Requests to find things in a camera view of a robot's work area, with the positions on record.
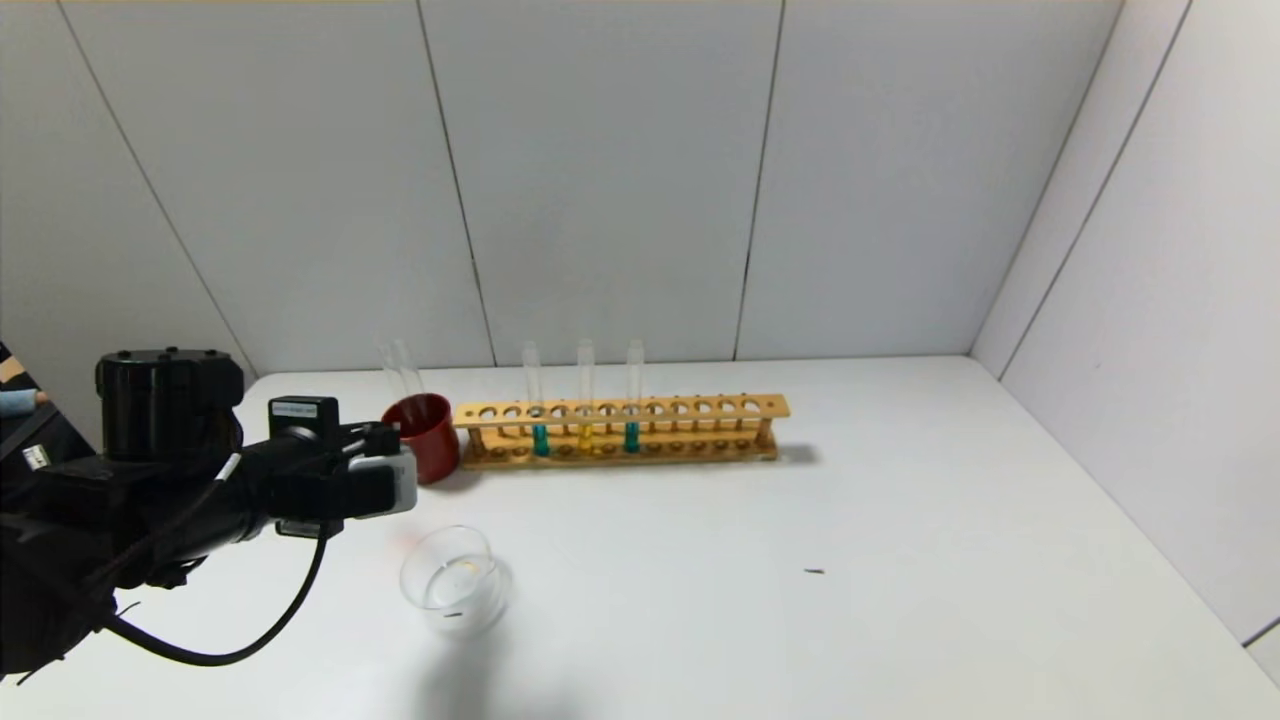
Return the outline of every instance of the black cable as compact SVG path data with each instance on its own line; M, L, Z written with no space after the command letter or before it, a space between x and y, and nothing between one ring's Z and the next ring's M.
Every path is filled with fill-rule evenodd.
M116 616L111 609L105 603L99 603L91 600L82 589L77 588L65 578L51 573L42 564L36 561L17 541L4 537L4 555L6 561L13 561L19 568L27 571L37 580L45 584L45 587L58 597L58 600L67 603L68 607L84 615L92 620L96 625L106 628L108 630L120 635L122 638L132 642L133 644L148 650L161 657L173 660L175 662L184 662L187 665L201 665L205 667L216 667L221 665L230 665L233 662L239 662L246 657L253 655L255 652L266 647L266 643L271 642L275 635L280 634L280 630L289 624L293 615L297 614L298 609L302 607L302 601L306 600L307 593L311 592L311 585L315 584L316 574L320 571L320 561L324 560L324 548L328 543L328 537L320 536L316 538L316 551L311 556L311 568L307 569L307 577L302 580L302 587L298 588L298 593L293 597L293 602L289 607L284 610L280 619L271 625L262 637L257 638L248 646L237 650L236 652L228 652L224 655L206 655L202 652L193 652L184 650L173 644L169 644L160 638L147 633L146 630L132 625L124 619ZM35 674L40 667L36 667L27 675Z
M186 523L187 520L191 520L191 518L196 514L197 510L200 510L200 507L205 503L205 501L212 497L214 492L218 489L218 486L221 483L218 480L210 480L209 484L205 486L205 489L202 489L200 495L196 496L196 500L192 501L191 505L188 505L182 511L175 512L173 516L170 516L164 525L160 525L155 530L138 538L137 542L124 548L124 552L116 555L97 570L93 570L93 573L91 573L88 578L84 578L84 582L81 584L83 587L92 587L104 578L111 577L113 573L115 573L120 568L124 568L143 550L151 547L152 544L156 543L156 541L178 529L178 527Z
M293 615L297 614L298 609L302 607L302 601L307 598L307 593L311 592L311 585L316 580L316 574L320 571L320 561L324 560L324 547L328 538L324 536L316 538L316 552L311 556L311 568L307 569L307 577L302 580L302 587L298 588L298 594L293 597L293 602L285 609L280 619L270 626L262 637L257 638L252 643L237 650L236 652L228 652L224 655L207 655L204 652L193 652L186 648L180 648L174 644L169 644L163 639L147 633L146 630L132 625L125 620L120 619L118 615L113 615L104 626L108 630L120 635L122 638L129 641L131 643L148 650L160 657L173 660L175 662L186 662L187 665L201 665L204 667L216 667L220 665L230 665L233 662L239 662L246 657L253 655L255 652L266 647L266 643L271 642L275 635L280 634L280 630L289 624Z

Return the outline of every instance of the red cup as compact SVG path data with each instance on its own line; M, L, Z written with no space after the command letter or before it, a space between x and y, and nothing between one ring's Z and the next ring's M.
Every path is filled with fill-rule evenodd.
M383 413L383 423L399 423L401 442L417 457L417 484L443 480L458 466L453 409L443 396L426 392L406 397Z

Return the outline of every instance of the yellow liquid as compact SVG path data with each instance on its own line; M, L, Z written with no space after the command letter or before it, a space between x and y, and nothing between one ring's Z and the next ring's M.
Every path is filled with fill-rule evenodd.
M577 429L577 451L582 455L591 454L591 425L581 425Z

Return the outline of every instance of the person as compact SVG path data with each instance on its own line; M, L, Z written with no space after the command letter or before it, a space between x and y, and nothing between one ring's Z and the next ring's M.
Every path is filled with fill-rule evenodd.
M46 402L49 402L49 396L40 389L0 391L0 418L8 420L31 415Z

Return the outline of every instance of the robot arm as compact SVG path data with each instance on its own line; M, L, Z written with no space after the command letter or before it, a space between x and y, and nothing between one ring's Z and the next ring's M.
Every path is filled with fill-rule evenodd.
M332 397L270 402L270 438L241 446L243 373L215 351L122 351L97 365L105 451L4 487L0 675L61 659L108 629L169 657L224 665L266 644L301 606L343 521L417 500L412 455L381 423L340 425ZM115 588L174 588L218 547L276 533L314 538L297 598L236 653L175 648L115 616Z

